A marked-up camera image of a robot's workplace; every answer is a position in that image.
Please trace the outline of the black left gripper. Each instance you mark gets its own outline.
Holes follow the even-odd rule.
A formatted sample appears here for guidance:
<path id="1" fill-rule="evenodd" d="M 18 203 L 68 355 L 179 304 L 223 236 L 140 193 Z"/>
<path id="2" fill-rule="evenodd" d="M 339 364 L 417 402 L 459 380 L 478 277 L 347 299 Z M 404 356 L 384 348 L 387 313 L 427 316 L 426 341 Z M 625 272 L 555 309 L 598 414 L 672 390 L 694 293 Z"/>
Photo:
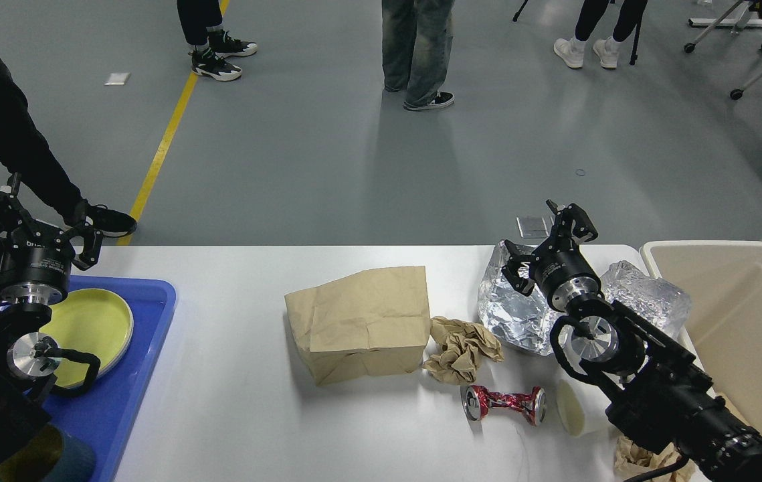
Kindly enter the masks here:
<path id="1" fill-rule="evenodd" d="M 99 261 L 103 232 L 88 222 L 87 201 L 75 205 L 68 226 L 60 230 L 60 245 L 36 242 L 36 223 L 19 200 L 22 174 L 13 173 L 0 189 L 0 299 L 7 302 L 62 302 L 68 296 L 72 265 L 81 271 Z M 14 241 L 15 232 L 19 232 Z M 71 240 L 81 238 L 75 251 Z"/>

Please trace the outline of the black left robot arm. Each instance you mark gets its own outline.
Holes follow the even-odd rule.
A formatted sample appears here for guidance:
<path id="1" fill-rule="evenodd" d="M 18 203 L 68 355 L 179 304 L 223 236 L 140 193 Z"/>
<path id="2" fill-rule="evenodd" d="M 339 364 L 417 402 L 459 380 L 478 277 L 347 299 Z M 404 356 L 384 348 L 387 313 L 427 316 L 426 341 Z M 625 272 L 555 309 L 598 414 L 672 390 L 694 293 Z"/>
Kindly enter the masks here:
<path id="1" fill-rule="evenodd" d="M 50 394 L 83 396 L 100 359 L 62 348 L 41 328 L 52 305 L 68 298 L 73 266 L 96 265 L 104 238 L 86 220 L 59 228 L 34 218 L 19 200 L 21 174 L 0 189 L 0 464 L 28 445 L 51 419 Z"/>

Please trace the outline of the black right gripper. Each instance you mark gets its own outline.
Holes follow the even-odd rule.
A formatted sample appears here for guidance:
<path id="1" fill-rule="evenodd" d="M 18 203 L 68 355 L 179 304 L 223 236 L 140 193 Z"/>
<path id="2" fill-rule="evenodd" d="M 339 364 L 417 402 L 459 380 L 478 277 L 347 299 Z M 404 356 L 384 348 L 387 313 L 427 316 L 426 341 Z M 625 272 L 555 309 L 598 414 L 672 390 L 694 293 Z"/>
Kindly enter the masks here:
<path id="1" fill-rule="evenodd" d="M 579 249 L 599 237 L 591 217 L 577 204 L 546 204 L 554 216 L 548 250 L 503 239 L 507 260 L 501 274 L 522 296 L 533 295 L 538 287 L 552 309 L 568 309 L 580 297 L 601 298 L 600 278 Z"/>

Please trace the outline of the crumpled paper under arm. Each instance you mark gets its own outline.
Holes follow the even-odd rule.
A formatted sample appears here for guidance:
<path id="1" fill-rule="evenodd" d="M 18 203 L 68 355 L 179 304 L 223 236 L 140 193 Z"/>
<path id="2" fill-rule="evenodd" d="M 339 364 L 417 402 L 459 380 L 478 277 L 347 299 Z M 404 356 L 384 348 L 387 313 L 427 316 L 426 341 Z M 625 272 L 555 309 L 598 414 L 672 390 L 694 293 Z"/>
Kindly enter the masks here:
<path id="1" fill-rule="evenodd" d="M 681 454 L 672 443 L 661 452 L 651 452 L 635 445 L 627 436 L 619 435 L 614 451 L 614 474 L 622 480 L 644 474 L 655 469 L 663 469 L 677 463 Z M 690 481 L 698 467 L 689 461 L 686 466 L 676 472 L 662 474 L 652 481 Z"/>

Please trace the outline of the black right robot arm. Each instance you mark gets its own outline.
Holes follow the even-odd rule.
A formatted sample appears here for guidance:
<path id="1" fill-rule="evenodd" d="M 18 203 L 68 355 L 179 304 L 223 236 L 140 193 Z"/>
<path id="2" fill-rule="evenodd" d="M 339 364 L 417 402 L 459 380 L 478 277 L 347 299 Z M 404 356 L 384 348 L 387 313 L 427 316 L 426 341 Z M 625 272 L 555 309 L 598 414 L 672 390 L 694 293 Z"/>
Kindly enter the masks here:
<path id="1" fill-rule="evenodd" d="M 678 460 L 636 476 L 655 479 L 694 463 L 711 481 L 762 481 L 762 434 L 708 394 L 712 378 L 695 356 L 618 300 L 603 284 L 580 245 L 598 236 L 577 204 L 547 201 L 554 220 L 536 248 L 505 240 L 501 272 L 515 292 L 537 288 L 559 314 L 549 332 L 555 359 L 571 378 L 599 388 L 609 400 L 608 421 L 635 445 Z"/>

